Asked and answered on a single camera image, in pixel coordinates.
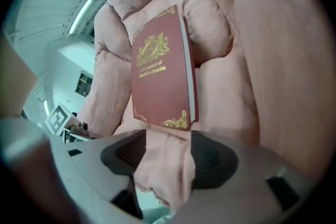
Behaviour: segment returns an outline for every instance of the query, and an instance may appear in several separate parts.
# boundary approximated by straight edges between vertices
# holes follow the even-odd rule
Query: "ceiling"
[[[14,0],[4,22],[9,41],[36,74],[46,73],[44,58],[48,45],[66,40],[71,25],[87,0]],[[88,35],[99,8],[107,0],[92,0],[73,35]]]

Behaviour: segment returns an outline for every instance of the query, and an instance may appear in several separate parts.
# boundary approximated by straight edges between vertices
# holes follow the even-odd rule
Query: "pink blanket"
[[[174,210],[183,205],[195,173],[190,132],[134,119],[130,85],[134,32],[174,4],[197,67],[192,129],[265,146],[318,180],[336,142],[334,40],[318,0],[108,0],[94,23],[94,80],[79,118],[96,137],[147,129],[136,184]]]

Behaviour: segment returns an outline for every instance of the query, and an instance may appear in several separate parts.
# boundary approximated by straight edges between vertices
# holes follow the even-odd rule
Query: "red book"
[[[194,60],[186,21],[174,5],[133,36],[134,118],[183,131],[198,121]]]

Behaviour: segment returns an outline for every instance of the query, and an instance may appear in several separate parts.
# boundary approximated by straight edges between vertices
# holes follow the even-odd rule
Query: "fluorescent light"
[[[46,113],[47,117],[49,117],[49,109],[48,109],[47,100],[44,100],[42,104],[44,107],[44,112]]]
[[[91,4],[92,0],[87,0],[86,3],[84,4],[83,8],[80,10],[80,12],[78,13],[72,27],[70,28],[69,34],[72,34],[74,32],[74,29],[76,28],[80,17],[82,17],[83,13],[85,12],[85,10],[88,8],[88,6]]]

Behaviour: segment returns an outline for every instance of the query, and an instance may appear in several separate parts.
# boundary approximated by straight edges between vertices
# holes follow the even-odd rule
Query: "book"
[[[186,20],[178,11],[169,7],[133,35],[133,116],[189,131],[198,121],[196,78]]]

